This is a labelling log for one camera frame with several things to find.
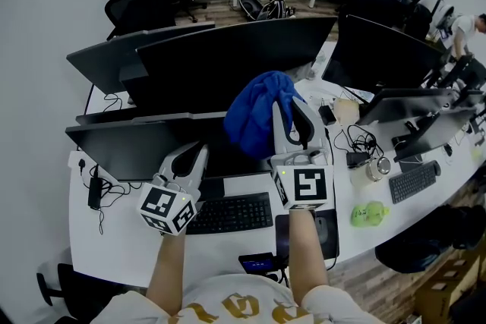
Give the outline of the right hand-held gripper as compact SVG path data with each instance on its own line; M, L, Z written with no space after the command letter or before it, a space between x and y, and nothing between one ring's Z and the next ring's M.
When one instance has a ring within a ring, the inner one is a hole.
M275 155L270 164L283 209L334 209L333 166L327 162L326 133L320 116L306 102L292 98L292 121L298 142L303 149L311 149L296 152L299 144L290 137L287 115L277 101L272 111Z

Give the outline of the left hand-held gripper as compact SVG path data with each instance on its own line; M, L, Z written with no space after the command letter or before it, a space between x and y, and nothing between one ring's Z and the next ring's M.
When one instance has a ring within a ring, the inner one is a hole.
M208 158L208 146L199 141L185 144L164 158L158 174L142 186L137 204L150 228L177 236L188 227L197 214L199 186Z

